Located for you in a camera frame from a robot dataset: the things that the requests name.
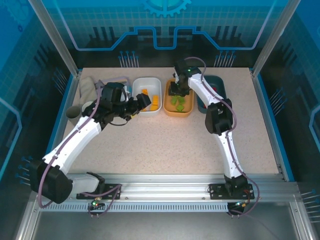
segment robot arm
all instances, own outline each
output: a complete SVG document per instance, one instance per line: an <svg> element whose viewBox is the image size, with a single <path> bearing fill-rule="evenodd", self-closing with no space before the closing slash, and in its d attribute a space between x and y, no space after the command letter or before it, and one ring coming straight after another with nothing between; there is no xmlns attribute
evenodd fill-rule
<svg viewBox="0 0 320 240"><path fill-rule="evenodd" d="M43 182L42 195L51 201L60 204L70 194L102 194L105 180L101 176L88 172L82 177L68 179L66 175L85 146L115 117L128 122L132 116L151 104L147 95L138 94L136 98L137 100L133 97L128 99L121 83L109 82L105 85L98 106L96 107L97 101L88 106L74 129L53 151L42 160L32 161L29 170L31 189L38 192L41 178L50 165Z"/></svg>
<svg viewBox="0 0 320 240"><path fill-rule="evenodd" d="M201 71L197 67L187 66L185 60L178 61L174 65L174 69L175 82L170 85L169 95L185 96L192 89L203 101L207 108L205 117L206 129L209 133L214 134L222 153L225 188L230 197L235 197L238 193L242 194L243 190L248 187L248 180L241 173L243 170L238 161L232 132L228 132L233 124L232 113L220 100L232 107L231 101L223 99L222 96L215 92L204 78L201 79Z"/></svg>

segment red object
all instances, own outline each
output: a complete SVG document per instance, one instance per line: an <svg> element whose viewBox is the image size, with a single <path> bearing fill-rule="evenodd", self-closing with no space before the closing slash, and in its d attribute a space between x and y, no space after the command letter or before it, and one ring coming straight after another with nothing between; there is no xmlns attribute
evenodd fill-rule
<svg viewBox="0 0 320 240"><path fill-rule="evenodd" d="M213 90L214 90L215 92L217 92L217 88L216 88L215 86L213 86L212 88L213 88Z"/></svg>

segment speckled surface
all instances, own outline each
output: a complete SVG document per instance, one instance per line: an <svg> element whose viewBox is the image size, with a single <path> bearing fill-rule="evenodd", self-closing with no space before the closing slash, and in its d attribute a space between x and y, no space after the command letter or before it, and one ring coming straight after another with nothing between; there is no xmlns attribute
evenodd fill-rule
<svg viewBox="0 0 320 240"><path fill-rule="evenodd" d="M110 79L128 76L172 78L173 68L84 68L81 78ZM246 173L278 173L266 126L248 68L207 68L206 75L224 81L238 125L233 140ZM205 115L194 108L187 118L169 117L161 109L154 117L137 116L127 125L108 125L78 156L70 173L112 174L223 174L222 155L205 127ZM79 90L74 104L79 102ZM68 122L64 135L73 126Z"/></svg>

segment gear logo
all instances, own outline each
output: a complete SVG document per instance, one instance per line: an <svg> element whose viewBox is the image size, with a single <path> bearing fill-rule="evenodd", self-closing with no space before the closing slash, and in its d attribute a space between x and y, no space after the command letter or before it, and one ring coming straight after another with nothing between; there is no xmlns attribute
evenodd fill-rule
<svg viewBox="0 0 320 240"><path fill-rule="evenodd" d="M29 7L27 0L0 0L0 8L6 7L11 17L22 25L29 16Z"/></svg>
<svg viewBox="0 0 320 240"><path fill-rule="evenodd" d="M180 14L181 10L187 9L186 6L191 4L191 0L143 0L142 3L150 14L166 18L168 15L173 17L174 14Z"/></svg>

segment white bowl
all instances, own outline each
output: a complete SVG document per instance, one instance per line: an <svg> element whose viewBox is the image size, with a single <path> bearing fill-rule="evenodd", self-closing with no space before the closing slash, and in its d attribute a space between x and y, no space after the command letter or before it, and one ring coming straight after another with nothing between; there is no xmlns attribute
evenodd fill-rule
<svg viewBox="0 0 320 240"><path fill-rule="evenodd" d="M161 92L160 80L156 77L140 77L134 80L132 84L132 96L135 99L137 99L136 96L142 93L142 89L147 89L148 96L151 100L151 104L152 104L153 95L159 96L159 102L158 102L159 108L155 111L149 111L151 106L149 105L146 107L146 111L140 111L139 116L152 117L157 115L160 112L160 109L162 107L162 92Z"/></svg>

